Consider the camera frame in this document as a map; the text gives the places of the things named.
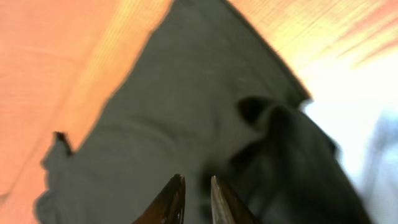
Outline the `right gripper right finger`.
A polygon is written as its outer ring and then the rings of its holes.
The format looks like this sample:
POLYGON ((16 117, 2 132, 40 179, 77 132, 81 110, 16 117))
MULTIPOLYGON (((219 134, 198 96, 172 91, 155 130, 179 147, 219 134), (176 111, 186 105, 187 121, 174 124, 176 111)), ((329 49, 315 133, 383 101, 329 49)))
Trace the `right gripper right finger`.
POLYGON ((211 178, 211 213, 213 224, 258 224, 236 192, 215 175, 211 178))

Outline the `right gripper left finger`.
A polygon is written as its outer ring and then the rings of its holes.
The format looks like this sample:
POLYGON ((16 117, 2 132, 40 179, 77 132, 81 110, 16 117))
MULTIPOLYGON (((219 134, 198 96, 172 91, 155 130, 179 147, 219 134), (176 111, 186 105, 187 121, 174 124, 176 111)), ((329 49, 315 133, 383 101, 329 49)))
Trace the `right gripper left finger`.
POLYGON ((175 174, 132 224, 183 224, 185 190, 184 176, 175 174))

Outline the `black t-shirt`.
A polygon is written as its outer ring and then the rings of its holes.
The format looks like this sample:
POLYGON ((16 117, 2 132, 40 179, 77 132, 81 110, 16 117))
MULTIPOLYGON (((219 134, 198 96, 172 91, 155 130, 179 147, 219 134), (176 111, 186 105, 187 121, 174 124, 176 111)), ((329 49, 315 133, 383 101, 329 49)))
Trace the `black t-shirt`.
POLYGON ((132 223, 176 175, 185 222, 210 223, 210 179, 261 223, 369 223, 309 94, 227 1, 175 1, 77 152, 43 162, 41 223, 132 223))

